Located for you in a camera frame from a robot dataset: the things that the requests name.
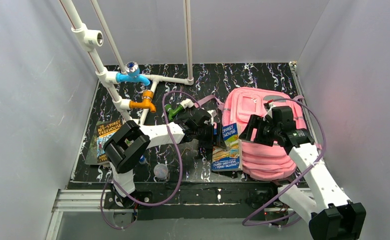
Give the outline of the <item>blue Treehouse book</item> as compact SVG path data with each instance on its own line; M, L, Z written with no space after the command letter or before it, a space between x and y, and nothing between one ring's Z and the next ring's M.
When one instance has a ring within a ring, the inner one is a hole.
M218 126L214 137L211 170L241 171L242 150L237 123Z

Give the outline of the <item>pink student backpack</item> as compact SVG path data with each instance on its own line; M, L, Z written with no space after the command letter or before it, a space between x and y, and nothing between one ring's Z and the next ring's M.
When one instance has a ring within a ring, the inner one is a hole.
M298 129L306 128L301 106L293 101L287 101L288 98L287 94L278 91L239 87L229 93L225 102L221 102L213 95L208 95L198 102L202 105L215 99L218 103L218 109L222 111L222 124L227 126L237 123L241 132L247 126L251 115L264 117L267 114L264 104L273 99L275 106L287 105L291 107ZM273 146L265 146L242 141L241 151L242 170L255 180L283 179L292 175L296 170L295 162L277 143L274 143Z

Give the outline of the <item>104-Storey Treehouse book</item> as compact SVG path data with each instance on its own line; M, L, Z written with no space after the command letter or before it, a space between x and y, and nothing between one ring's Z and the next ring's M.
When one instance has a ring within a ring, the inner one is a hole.
M108 163L104 144L123 125L123 120L118 118L113 121L98 121L91 138L89 149L85 157L86 165L105 165Z

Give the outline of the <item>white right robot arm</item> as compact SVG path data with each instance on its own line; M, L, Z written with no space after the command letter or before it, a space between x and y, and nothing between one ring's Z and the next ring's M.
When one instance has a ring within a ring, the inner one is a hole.
M301 174L279 185L278 193L252 214L279 200L307 222L314 240L359 239L366 209L362 203L352 202L333 179L322 160L325 147L319 152L309 131L297 128L289 106L270 111L266 116L251 115L240 138L266 146L278 143Z

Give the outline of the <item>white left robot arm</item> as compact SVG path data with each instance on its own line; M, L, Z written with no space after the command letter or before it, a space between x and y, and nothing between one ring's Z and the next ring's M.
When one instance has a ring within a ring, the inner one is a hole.
M117 195L134 199L133 169L144 152L168 144L185 144L196 139L211 147L224 147L222 125L214 122L216 112L204 109L185 113L161 125L125 122L104 144L103 150L113 172L112 184Z

